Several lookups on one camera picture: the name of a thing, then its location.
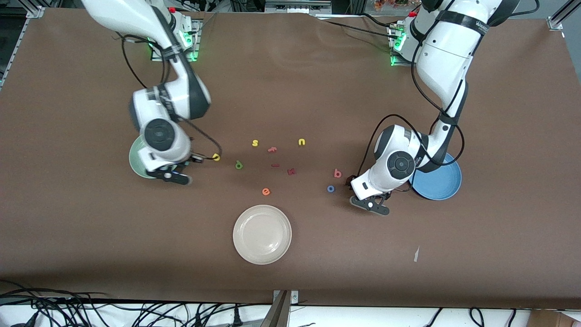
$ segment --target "white robotic arm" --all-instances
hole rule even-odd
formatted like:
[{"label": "white robotic arm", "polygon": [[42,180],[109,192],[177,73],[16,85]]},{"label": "white robotic arm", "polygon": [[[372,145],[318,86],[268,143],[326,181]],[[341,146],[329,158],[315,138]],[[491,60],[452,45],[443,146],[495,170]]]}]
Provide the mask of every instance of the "white robotic arm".
[{"label": "white robotic arm", "polygon": [[170,61],[177,79],[134,92],[129,112],[146,144],[139,151],[139,157],[147,174],[167,182],[187,184],[188,176],[158,170],[191,158],[190,139],[176,123],[202,117],[211,100],[168,26],[171,17],[167,8],[160,8],[158,3],[149,5],[144,0],[83,0],[83,4],[89,15],[104,27],[151,38],[163,48],[163,56]]},{"label": "white robotic arm", "polygon": [[405,183],[415,169],[431,172],[443,163],[446,150],[468,94],[465,76],[487,22],[495,12],[512,12],[516,3],[503,0],[424,0],[419,14],[403,23],[405,35],[395,50],[415,61],[421,80],[441,99],[442,111],[430,135],[391,125],[377,139],[376,163],[351,181],[356,194],[351,204],[380,215],[389,213],[375,203]]}]

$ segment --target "blue plate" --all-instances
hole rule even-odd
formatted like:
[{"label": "blue plate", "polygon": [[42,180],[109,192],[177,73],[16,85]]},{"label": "blue plate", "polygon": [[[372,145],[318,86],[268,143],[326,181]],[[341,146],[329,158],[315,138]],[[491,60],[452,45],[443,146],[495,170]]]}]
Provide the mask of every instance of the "blue plate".
[{"label": "blue plate", "polygon": [[[454,160],[454,157],[446,153],[444,164],[452,160]],[[460,189],[462,172],[458,162],[455,162],[451,165],[441,166],[429,173],[422,173],[416,170],[415,177],[412,175],[410,182],[419,195],[430,200],[446,200]]]}]

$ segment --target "brown table surface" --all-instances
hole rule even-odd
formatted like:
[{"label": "brown table surface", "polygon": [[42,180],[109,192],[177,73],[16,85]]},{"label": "brown table surface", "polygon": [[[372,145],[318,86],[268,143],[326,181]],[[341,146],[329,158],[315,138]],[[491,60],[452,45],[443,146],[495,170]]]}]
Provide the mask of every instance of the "brown table surface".
[{"label": "brown table surface", "polygon": [[[303,14],[217,14],[192,66],[213,100],[196,123],[224,154],[187,168],[184,187],[128,164],[138,134],[127,104],[141,87],[114,36],[73,9],[47,9],[26,31],[0,93],[1,277],[118,298],[268,302],[299,289],[306,304],[581,307],[580,87],[544,20],[509,20],[478,49],[460,191],[396,193],[387,217],[349,205],[333,178],[356,172],[383,116],[426,132],[437,114],[410,69],[390,66],[385,38]],[[157,83],[146,45],[127,50]],[[184,128],[195,150],[214,152]],[[271,265],[232,243],[236,218],[257,204],[292,224]]]}]

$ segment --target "plate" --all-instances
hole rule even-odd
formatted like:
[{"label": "plate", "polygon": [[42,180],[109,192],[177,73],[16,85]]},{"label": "plate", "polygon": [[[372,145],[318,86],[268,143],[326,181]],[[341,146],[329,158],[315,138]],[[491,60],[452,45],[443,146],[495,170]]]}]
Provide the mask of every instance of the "plate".
[{"label": "plate", "polygon": [[[444,164],[452,160],[454,157],[446,153]],[[429,173],[416,170],[415,176],[412,175],[410,182],[419,195],[430,200],[446,200],[454,196],[460,189],[462,172],[458,162],[455,162],[451,165],[441,166]]]},{"label": "plate", "polygon": [[131,169],[141,177],[154,179],[155,177],[146,174],[145,165],[139,158],[139,150],[145,148],[145,146],[145,141],[141,135],[139,135],[131,145],[131,149],[129,149],[129,165],[131,165]]},{"label": "plate", "polygon": [[291,245],[291,223],[271,205],[255,205],[238,217],[232,239],[240,256],[256,265],[272,264]]}]

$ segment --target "green plate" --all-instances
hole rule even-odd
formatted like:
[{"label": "green plate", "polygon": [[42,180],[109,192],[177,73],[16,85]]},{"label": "green plate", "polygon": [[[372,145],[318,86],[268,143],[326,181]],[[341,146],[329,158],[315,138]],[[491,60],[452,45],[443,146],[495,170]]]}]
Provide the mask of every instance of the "green plate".
[{"label": "green plate", "polygon": [[141,177],[155,179],[155,177],[147,175],[145,165],[139,158],[139,150],[143,148],[145,148],[145,142],[140,135],[133,142],[133,145],[131,145],[131,149],[129,150],[129,164],[131,165],[131,169],[133,169],[133,171]]}]

